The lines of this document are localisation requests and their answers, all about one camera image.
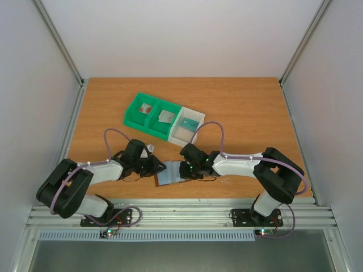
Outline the brown leather card holder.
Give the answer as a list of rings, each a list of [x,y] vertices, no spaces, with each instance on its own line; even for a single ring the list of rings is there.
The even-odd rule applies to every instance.
[[[155,175],[155,186],[160,187],[190,181],[190,179],[181,178],[179,169],[181,162],[169,160],[160,163],[159,170]]]

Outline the white floral card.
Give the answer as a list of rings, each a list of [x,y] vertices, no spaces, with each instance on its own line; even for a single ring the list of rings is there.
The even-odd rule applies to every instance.
[[[161,123],[170,124],[173,118],[174,118],[173,113],[168,112],[166,110],[162,110],[158,116],[158,121]]]

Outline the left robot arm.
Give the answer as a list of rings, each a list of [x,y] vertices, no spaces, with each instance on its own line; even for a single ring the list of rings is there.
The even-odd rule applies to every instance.
[[[151,177],[166,166],[142,141],[131,139],[126,148],[109,159],[94,163],[76,163],[63,159],[47,177],[36,193],[36,199],[66,219],[74,214],[91,216],[100,225],[113,222],[112,203],[99,195],[87,195],[88,187],[105,181],[117,181],[135,173]]]

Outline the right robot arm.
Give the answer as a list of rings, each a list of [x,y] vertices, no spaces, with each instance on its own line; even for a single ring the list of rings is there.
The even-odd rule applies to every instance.
[[[256,197],[247,216],[255,226],[267,222],[281,204],[291,204],[297,194],[303,193],[298,191],[300,184],[306,182],[304,171],[272,147],[252,155],[219,151],[207,154],[189,143],[180,155],[184,159],[179,167],[180,177],[187,180],[228,175],[257,179],[264,192]]]

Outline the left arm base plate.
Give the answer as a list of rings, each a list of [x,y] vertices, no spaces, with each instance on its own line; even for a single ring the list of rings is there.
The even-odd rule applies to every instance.
[[[110,227],[122,226],[129,227],[132,223],[133,211],[132,209],[114,209],[108,215],[104,215],[100,218],[86,216],[81,219],[81,227]]]

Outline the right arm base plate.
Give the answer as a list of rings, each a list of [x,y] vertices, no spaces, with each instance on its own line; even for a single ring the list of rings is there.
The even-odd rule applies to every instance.
[[[270,216],[264,217],[249,209],[232,209],[229,218],[234,227],[282,227],[284,225],[280,209],[274,209]]]

